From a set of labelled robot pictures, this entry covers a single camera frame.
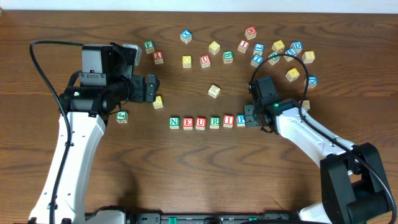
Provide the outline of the green N block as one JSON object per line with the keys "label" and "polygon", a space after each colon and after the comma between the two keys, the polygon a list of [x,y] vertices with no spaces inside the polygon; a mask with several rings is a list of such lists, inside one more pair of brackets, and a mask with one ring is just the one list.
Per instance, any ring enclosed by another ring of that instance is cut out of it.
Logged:
{"label": "green N block", "polygon": [[170,117],[169,118],[169,128],[170,129],[178,129],[179,127],[180,127],[179,117]]}

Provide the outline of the red E block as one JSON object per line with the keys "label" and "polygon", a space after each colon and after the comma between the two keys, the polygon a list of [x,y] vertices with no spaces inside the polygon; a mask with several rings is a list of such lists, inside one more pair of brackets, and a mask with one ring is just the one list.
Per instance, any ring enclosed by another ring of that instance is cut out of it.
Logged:
{"label": "red E block", "polygon": [[184,130],[192,130],[193,129],[193,118],[184,118],[183,119],[183,129]]}

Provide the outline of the blue S block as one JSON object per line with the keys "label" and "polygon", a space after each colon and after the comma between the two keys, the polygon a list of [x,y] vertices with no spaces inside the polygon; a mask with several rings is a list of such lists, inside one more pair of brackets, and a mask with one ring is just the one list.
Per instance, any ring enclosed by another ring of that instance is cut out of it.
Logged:
{"label": "blue S block", "polygon": [[294,57],[296,57],[296,56],[297,56],[297,52],[294,49],[289,48],[285,51],[284,58],[286,59],[287,62],[289,62],[289,61],[292,61],[294,59]]}

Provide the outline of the white F block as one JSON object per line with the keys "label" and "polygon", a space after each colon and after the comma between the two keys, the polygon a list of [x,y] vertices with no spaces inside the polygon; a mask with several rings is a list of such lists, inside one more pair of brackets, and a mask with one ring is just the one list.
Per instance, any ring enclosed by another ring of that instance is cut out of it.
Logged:
{"label": "white F block", "polygon": [[302,108],[304,108],[305,110],[309,110],[310,109],[310,101],[309,100],[303,100]]}

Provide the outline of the yellow block upper centre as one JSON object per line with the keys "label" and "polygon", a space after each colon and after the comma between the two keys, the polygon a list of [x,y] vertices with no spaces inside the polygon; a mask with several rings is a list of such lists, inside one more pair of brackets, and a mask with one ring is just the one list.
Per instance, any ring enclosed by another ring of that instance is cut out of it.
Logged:
{"label": "yellow block upper centre", "polygon": [[212,55],[216,55],[219,51],[220,51],[220,44],[217,43],[217,41],[213,41],[210,45],[209,45],[209,52]]}

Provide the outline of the blue P block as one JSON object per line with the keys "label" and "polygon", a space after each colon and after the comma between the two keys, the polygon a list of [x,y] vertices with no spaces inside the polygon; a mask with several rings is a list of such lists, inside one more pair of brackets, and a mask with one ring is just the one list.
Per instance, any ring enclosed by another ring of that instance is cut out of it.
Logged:
{"label": "blue P block", "polygon": [[245,127],[246,126],[245,116],[243,114],[238,114],[236,116],[236,125],[237,125],[237,127]]}

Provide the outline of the yellow block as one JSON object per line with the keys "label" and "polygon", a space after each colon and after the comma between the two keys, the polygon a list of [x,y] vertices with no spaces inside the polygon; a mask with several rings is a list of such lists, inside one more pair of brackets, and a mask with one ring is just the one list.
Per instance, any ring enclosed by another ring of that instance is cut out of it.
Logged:
{"label": "yellow block", "polygon": [[276,53],[282,53],[285,49],[285,45],[282,40],[275,41],[272,45],[272,50]]}
{"label": "yellow block", "polygon": [[315,60],[314,51],[305,51],[302,55],[303,63],[312,63]]}
{"label": "yellow block", "polygon": [[192,67],[192,57],[190,55],[182,56],[182,64],[183,68],[191,68]]}
{"label": "yellow block", "polygon": [[153,107],[154,109],[160,109],[164,107],[161,96],[156,96],[155,101],[153,102]]}
{"label": "yellow block", "polygon": [[217,43],[217,41],[213,41],[210,45],[209,45],[209,52],[212,55],[216,55],[219,51],[220,51],[220,44]]}

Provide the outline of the green R block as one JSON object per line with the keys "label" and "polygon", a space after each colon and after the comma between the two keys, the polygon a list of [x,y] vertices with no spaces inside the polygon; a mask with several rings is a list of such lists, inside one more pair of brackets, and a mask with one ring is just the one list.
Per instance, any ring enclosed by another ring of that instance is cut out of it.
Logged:
{"label": "green R block", "polygon": [[211,117],[210,118],[210,129],[219,129],[220,128],[220,117]]}

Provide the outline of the red i block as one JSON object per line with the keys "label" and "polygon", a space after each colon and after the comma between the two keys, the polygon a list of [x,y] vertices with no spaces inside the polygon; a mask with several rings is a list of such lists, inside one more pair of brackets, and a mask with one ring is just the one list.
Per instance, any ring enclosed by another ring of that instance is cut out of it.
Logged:
{"label": "red i block", "polygon": [[234,116],[233,115],[224,115],[223,118],[223,127],[224,128],[232,128],[234,125]]}
{"label": "red i block", "polygon": [[249,47],[249,42],[245,40],[241,40],[238,44],[238,51],[245,54]]}

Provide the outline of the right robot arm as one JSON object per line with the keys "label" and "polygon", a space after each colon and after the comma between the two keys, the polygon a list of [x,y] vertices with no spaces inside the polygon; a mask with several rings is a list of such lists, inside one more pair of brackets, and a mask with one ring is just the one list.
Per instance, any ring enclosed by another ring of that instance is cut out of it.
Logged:
{"label": "right robot arm", "polygon": [[306,222],[366,223],[397,208],[378,150],[340,138],[295,100],[244,106],[247,127],[259,126],[293,142],[320,168],[322,200],[299,211]]}

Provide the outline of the blue D block upper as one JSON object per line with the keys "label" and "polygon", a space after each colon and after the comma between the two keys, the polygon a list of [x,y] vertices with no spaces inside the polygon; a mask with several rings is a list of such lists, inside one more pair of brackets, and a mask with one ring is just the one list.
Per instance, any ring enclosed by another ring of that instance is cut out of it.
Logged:
{"label": "blue D block upper", "polygon": [[299,54],[303,49],[302,42],[301,41],[293,41],[290,45],[290,48],[295,50]]}

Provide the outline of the white K block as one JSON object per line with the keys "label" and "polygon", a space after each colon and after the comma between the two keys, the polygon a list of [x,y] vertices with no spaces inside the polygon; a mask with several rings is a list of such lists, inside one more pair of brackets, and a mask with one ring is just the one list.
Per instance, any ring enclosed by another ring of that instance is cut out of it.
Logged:
{"label": "white K block", "polygon": [[211,96],[212,98],[217,98],[218,95],[221,92],[221,88],[216,86],[216,85],[212,85],[210,86],[209,90],[208,90],[208,95]]}

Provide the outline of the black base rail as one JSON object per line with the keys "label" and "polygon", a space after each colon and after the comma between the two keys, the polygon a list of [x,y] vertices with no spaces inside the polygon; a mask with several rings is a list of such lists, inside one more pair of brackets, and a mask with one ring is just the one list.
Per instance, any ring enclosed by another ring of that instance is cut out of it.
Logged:
{"label": "black base rail", "polygon": [[86,215],[85,223],[126,223],[126,224],[206,224],[206,223],[244,223],[258,220],[300,220],[292,212],[266,212],[264,214],[168,214],[123,213],[117,210],[103,210],[97,214]]}

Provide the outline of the green B block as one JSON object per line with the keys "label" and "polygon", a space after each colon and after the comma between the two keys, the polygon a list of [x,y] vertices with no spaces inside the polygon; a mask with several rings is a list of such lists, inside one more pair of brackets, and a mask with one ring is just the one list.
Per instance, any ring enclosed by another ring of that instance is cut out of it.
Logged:
{"label": "green B block", "polygon": [[223,52],[223,63],[232,63],[234,59],[233,51],[228,50]]}

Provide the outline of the red u block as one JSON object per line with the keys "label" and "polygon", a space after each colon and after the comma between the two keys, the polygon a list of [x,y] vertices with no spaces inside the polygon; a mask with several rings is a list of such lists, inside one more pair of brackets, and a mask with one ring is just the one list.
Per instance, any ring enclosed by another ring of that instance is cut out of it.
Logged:
{"label": "red u block", "polygon": [[211,59],[209,55],[202,55],[200,57],[200,64],[202,68],[207,68],[211,66]]}
{"label": "red u block", "polygon": [[195,122],[195,129],[205,130],[206,128],[206,118],[198,117]]}

